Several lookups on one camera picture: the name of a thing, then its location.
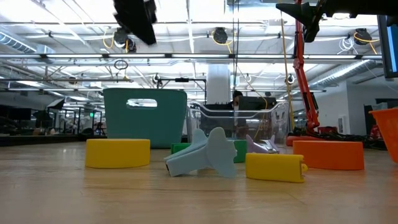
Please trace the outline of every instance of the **teal plastic basket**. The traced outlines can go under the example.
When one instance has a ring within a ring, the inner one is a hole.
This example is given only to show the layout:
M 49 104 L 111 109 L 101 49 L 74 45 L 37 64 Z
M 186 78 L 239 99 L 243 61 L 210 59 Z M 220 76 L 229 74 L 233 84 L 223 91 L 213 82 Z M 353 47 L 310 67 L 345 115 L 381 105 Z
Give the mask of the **teal plastic basket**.
M 151 148 L 181 142 L 187 94 L 179 90 L 104 89 L 106 130 L 111 139 L 150 139 Z M 151 99 L 156 107 L 129 106 L 128 100 Z

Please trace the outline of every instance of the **yellow cable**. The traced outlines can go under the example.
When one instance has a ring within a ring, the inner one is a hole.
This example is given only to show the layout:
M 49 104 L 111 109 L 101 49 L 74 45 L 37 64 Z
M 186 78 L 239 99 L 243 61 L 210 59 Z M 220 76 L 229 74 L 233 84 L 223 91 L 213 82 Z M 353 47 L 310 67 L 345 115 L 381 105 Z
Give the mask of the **yellow cable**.
M 380 41 L 380 39 L 377 39 L 377 40 L 363 40 L 363 39 L 360 39 L 359 37 L 357 37 L 356 34 L 358 34 L 358 33 L 356 32 L 356 33 L 354 34 L 354 38 L 357 39 L 357 40 L 360 40 L 360 41 L 362 41 L 362 42 L 374 43 L 374 42 Z
M 374 54 L 377 54 L 377 51 L 376 51 L 376 49 L 373 47 L 373 44 L 372 44 L 372 43 L 369 43 L 369 44 L 371 45 L 371 48 L 372 48 Z
M 380 39 L 377 39 L 377 40 L 364 40 L 364 39 L 360 39 L 359 37 L 357 37 L 356 34 L 358 34 L 358 33 L 357 33 L 357 32 L 354 33 L 354 38 L 355 38 L 355 39 L 360 40 L 360 41 L 365 42 L 365 43 L 369 43 L 370 46 L 371 46 L 371 48 L 372 48 L 372 50 L 373 50 L 373 52 L 374 52 L 374 54 L 377 54 L 377 51 L 376 51 L 376 49 L 374 48 L 374 46 L 373 46 L 372 43 L 375 43 L 375 42 L 377 42 L 377 41 L 380 41 Z
M 290 122 L 292 123 L 292 129 L 294 129 L 294 116 L 293 116 L 293 104 L 292 104 L 292 96 L 290 95 L 290 87 L 287 83 L 288 74 L 287 74 L 287 58 L 286 58 L 286 43 L 285 43 L 285 29 L 284 29 L 284 20 L 282 18 L 282 11 L 280 12 L 280 25 L 282 26 L 282 42 L 284 47 L 284 60 L 285 60 L 285 82 L 286 82 L 286 90 L 287 96 L 289 100 L 289 108 L 290 108 Z
M 249 86 L 252 88 L 252 90 L 253 90 L 254 92 L 256 92 L 256 93 L 266 102 L 266 109 L 267 109 L 267 107 L 268 107 L 267 99 L 265 99 L 259 92 L 256 91 L 256 89 L 254 89 L 254 87 L 250 84 L 250 82 L 249 82 L 249 81 L 246 79 L 246 77 L 243 75 L 243 73 L 242 73 L 241 69 L 239 68 L 239 66 L 237 66 L 237 68 L 238 68 L 238 70 L 239 70 L 241 76 L 244 78 L 244 81 L 246 81 L 246 82 L 249 84 Z M 262 128 L 262 125 L 263 125 L 263 123 L 264 123 L 265 117 L 266 117 L 266 114 L 263 113 L 262 119 L 261 119 L 261 122 L 260 122 L 260 125 L 259 125 L 259 127 L 257 128 L 256 134 L 254 135 L 254 139 L 257 138 L 257 135 L 259 134 L 259 131 L 260 131 L 260 129 Z
M 231 47 L 229 47 L 229 44 L 227 45 L 227 48 L 228 48 L 228 50 L 229 50 L 229 53 L 231 54 L 232 51 L 231 51 Z
M 111 49 L 111 48 L 113 47 L 114 32 L 113 32 L 113 34 L 112 34 L 112 43 L 111 43 L 111 46 L 108 46 L 108 45 L 106 44 L 106 42 L 105 42 L 106 31 L 107 31 L 107 29 L 105 29 L 104 37 L 102 38 L 102 42 L 104 43 L 104 46 L 105 46 L 107 49 Z

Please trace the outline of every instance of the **plastic toy airplane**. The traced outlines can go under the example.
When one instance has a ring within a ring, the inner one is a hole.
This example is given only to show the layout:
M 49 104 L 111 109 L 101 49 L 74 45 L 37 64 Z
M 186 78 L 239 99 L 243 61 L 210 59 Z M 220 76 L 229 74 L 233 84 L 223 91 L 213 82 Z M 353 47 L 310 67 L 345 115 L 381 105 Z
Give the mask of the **plastic toy airplane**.
M 248 153 L 268 153 L 268 154 L 279 154 L 279 149 L 275 145 L 275 136 L 273 135 L 270 140 L 265 140 L 265 145 L 257 144 L 246 135 L 246 141 L 248 142 Z
M 201 129 L 196 129 L 189 147 L 164 159 L 172 177 L 211 167 L 221 176 L 233 178 L 236 175 L 235 157 L 234 142 L 227 140 L 223 128 L 215 128 L 209 138 Z

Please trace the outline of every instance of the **transparent container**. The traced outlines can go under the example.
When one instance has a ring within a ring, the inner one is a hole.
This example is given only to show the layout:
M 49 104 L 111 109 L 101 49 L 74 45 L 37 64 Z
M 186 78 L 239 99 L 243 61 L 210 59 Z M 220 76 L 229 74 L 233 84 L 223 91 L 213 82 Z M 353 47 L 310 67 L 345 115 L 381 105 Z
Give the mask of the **transparent container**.
M 187 135 L 192 141 L 193 130 L 200 128 L 208 136 L 217 127 L 225 130 L 230 139 L 246 139 L 248 134 L 256 142 L 275 135 L 275 143 L 285 144 L 289 125 L 289 103 L 280 102 L 270 110 L 227 111 L 209 110 L 196 101 L 188 102 Z

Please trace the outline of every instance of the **computer screen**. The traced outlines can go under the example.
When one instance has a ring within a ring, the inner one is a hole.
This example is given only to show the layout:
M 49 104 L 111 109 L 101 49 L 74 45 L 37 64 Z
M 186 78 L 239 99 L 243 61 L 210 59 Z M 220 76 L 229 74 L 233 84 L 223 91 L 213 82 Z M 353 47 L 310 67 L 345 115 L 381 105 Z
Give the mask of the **computer screen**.
M 398 77 L 398 26 L 387 27 L 387 16 L 378 16 L 381 52 L 386 78 Z

